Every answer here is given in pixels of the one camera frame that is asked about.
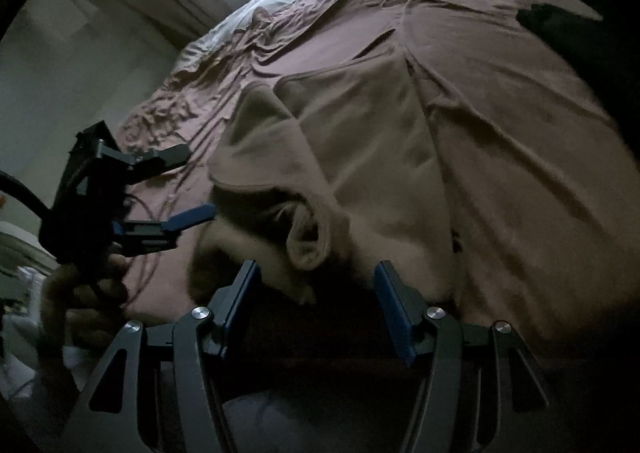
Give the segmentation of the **person left hand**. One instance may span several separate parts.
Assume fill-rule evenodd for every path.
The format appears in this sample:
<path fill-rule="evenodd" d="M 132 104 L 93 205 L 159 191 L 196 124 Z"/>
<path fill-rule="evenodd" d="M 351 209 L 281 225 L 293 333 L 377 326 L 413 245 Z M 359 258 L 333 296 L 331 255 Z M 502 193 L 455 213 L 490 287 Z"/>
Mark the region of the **person left hand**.
<path fill-rule="evenodd" d="M 40 334 L 48 345 L 103 349 L 125 323 L 130 261 L 113 255 L 95 265 L 61 265 L 44 281 Z"/>

